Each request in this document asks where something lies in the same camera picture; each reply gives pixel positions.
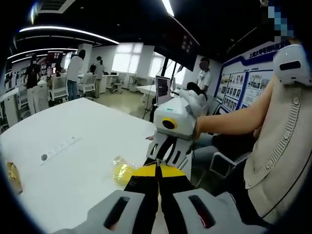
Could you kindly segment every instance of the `white shoulder mount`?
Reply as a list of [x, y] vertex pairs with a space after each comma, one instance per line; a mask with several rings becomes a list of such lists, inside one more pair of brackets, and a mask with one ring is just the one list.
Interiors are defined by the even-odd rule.
[[302, 45], [282, 48], [273, 59], [274, 73], [285, 85], [301, 83], [312, 86], [311, 68]]

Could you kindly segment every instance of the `hand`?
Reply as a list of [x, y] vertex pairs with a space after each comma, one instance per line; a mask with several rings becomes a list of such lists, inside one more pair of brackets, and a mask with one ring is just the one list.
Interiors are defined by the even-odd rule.
[[145, 138], [146, 140], [154, 140], [154, 136], [148, 136]]

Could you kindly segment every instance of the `white shirt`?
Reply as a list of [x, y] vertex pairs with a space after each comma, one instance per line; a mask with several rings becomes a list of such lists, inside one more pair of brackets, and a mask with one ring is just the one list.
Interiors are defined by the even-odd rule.
[[72, 60], [70, 60], [70, 63], [68, 65], [67, 79], [77, 82], [78, 74], [82, 66], [83, 66], [83, 59], [80, 58], [79, 56], [73, 57]]
[[197, 78], [197, 85], [199, 86], [199, 88], [203, 90], [205, 88], [205, 85], [209, 87], [210, 83], [211, 83], [210, 71], [208, 72], [201, 71]]
[[103, 64], [101, 65], [101, 61], [97, 61], [96, 67], [97, 67], [96, 68], [97, 79], [102, 79], [103, 72], [104, 72], [104, 66], [103, 66]]

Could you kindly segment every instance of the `window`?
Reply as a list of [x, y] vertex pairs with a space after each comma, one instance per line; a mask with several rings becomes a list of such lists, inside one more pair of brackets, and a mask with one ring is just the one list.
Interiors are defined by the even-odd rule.
[[142, 43], [119, 44], [113, 61], [113, 71], [135, 74], [137, 72], [142, 48]]
[[71, 59], [71, 56], [72, 56], [72, 53], [73, 52], [69, 52], [65, 55], [65, 63], [64, 63], [64, 69], [67, 69], [68, 66], [69, 66], [69, 63], [70, 63], [70, 59]]
[[[154, 52], [153, 54], [153, 59], [150, 67], [150, 72], [149, 72], [149, 77], [154, 78], [155, 76], [160, 76], [162, 67], [164, 66], [165, 62], [165, 57], [159, 53]], [[165, 72], [165, 77], [171, 78], [172, 73], [175, 68], [175, 63], [171, 59], [168, 61], [167, 69]], [[176, 84], [182, 84], [186, 72], [186, 68], [184, 67], [182, 71], [177, 73], [178, 69], [180, 67], [180, 64], [176, 64], [176, 69], [175, 69], [175, 83]]]

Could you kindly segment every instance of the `black shirt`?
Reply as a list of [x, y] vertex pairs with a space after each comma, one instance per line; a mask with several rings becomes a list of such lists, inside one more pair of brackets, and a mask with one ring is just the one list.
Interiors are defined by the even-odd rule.
[[30, 64], [26, 70], [27, 84], [26, 88], [31, 89], [38, 83], [37, 74], [40, 73], [40, 66], [38, 64]]

